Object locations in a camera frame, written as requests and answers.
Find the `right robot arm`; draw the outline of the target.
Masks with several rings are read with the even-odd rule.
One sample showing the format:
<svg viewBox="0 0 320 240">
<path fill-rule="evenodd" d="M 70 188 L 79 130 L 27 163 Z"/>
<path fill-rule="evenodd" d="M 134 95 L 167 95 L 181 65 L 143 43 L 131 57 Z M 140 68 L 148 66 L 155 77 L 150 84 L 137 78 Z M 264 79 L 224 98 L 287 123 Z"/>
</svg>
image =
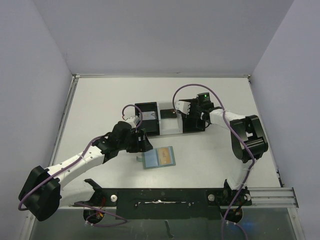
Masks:
<svg viewBox="0 0 320 240">
<path fill-rule="evenodd" d="M 244 188 L 251 164 L 260 159 L 269 149 L 269 144 L 257 115 L 240 115 L 215 106 L 208 92 L 195 98 L 180 100 L 183 121 L 189 121 L 195 131 L 204 131 L 215 125 L 230 131 L 231 149 L 237 159 L 226 182 L 229 188 L 222 192 L 223 200 L 230 205 L 241 198 L 239 188 Z"/>
</svg>

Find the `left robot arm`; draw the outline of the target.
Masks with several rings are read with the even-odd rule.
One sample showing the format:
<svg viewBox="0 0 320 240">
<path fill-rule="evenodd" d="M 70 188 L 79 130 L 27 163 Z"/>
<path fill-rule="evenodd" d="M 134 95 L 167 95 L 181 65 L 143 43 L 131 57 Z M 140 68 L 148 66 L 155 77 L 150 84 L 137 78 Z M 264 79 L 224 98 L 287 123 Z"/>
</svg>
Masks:
<svg viewBox="0 0 320 240">
<path fill-rule="evenodd" d="M 75 156 L 47 168 L 33 168 L 18 195 L 18 210 L 30 211 L 39 221 L 47 220 L 59 208 L 61 191 L 72 180 L 115 158 L 120 151 L 144 153 L 152 149 L 145 129 L 119 121 L 111 132 L 93 138 Z"/>
</svg>

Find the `green card holder wallet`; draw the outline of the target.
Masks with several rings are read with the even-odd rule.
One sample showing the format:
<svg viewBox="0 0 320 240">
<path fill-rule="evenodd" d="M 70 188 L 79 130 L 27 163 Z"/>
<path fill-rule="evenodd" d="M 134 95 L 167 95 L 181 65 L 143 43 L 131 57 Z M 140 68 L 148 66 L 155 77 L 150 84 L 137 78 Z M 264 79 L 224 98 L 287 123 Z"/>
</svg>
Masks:
<svg viewBox="0 0 320 240">
<path fill-rule="evenodd" d="M 142 163 L 143 169 L 156 169 L 172 167 L 176 165 L 174 149 L 172 146 L 159 147 L 136 157 L 136 161 Z"/>
</svg>

